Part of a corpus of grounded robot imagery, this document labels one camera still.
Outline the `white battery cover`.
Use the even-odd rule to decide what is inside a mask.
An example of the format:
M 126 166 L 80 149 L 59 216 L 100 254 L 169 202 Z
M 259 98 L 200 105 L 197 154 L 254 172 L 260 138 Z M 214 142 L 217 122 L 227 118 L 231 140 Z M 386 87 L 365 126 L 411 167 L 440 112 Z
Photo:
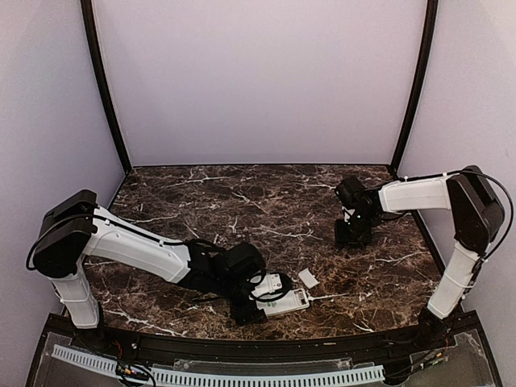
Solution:
M 314 276 L 314 274 L 311 273 L 311 271 L 308 268 L 305 268 L 301 272 L 299 272 L 298 277 L 307 289 L 312 289 L 319 284 L 317 278 Z

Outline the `white remote control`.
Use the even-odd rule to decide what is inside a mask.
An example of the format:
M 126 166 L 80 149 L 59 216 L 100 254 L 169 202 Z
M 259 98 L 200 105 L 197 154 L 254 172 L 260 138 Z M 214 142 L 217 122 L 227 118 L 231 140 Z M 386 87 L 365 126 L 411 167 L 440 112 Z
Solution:
M 304 289 L 290 290 L 283 298 L 260 304 L 267 317 L 288 314 L 310 307 L 310 300 Z

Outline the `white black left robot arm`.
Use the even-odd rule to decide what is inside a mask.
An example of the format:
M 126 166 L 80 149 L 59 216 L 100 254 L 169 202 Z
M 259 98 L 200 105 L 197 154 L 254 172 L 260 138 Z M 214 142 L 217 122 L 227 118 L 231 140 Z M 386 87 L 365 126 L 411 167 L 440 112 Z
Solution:
M 114 216 L 83 189 L 51 209 L 27 254 L 26 268 L 48 278 L 82 338 L 97 352 L 113 346 L 113 332 L 82 268 L 97 256 L 154 274 L 184 289 L 215 294 L 230 303 L 240 326 L 261 323 L 266 313 L 252 291 L 266 273 L 263 256 L 250 243 L 222 248 L 204 239 L 175 240 L 156 235 Z

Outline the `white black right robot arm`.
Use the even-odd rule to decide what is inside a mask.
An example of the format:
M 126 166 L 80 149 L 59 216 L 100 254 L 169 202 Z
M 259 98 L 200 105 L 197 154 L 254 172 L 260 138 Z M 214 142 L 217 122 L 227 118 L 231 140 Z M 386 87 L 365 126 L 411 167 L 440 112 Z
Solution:
M 335 222 L 338 248 L 364 248 L 375 227 L 417 211 L 445 269 L 426 312 L 448 318 L 475 286 L 483 265 L 513 226 L 514 202 L 507 188 L 475 165 L 419 177 L 399 177 L 373 188 L 357 177 L 335 188 L 343 217 Z

